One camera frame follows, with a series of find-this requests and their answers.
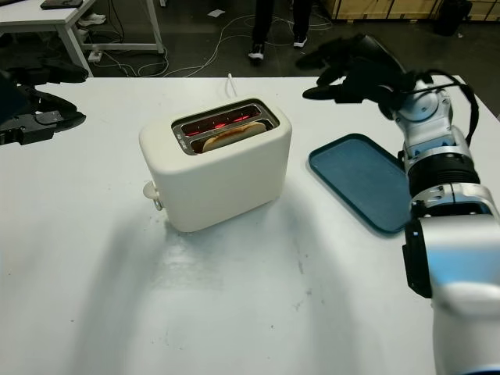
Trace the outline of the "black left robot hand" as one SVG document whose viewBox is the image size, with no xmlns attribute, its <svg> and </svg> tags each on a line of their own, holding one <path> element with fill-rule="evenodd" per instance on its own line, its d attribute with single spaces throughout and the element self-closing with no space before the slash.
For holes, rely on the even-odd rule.
<svg viewBox="0 0 500 375">
<path fill-rule="evenodd" d="M 58 96 L 39 91 L 47 83 L 79 84 L 88 71 L 78 65 L 38 57 L 1 69 L 1 144 L 28 145 L 81 125 L 86 116 Z"/>
</svg>

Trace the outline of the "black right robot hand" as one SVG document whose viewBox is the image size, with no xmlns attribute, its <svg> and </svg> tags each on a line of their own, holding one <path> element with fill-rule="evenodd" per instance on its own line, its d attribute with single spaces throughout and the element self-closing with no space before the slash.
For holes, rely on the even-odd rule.
<svg viewBox="0 0 500 375">
<path fill-rule="evenodd" d="M 391 119 L 416 86 L 416 75 L 374 37 L 357 34 L 320 45 L 296 62 L 300 70 L 322 70 L 316 86 L 303 98 L 333 100 L 337 104 L 375 102 Z"/>
</svg>

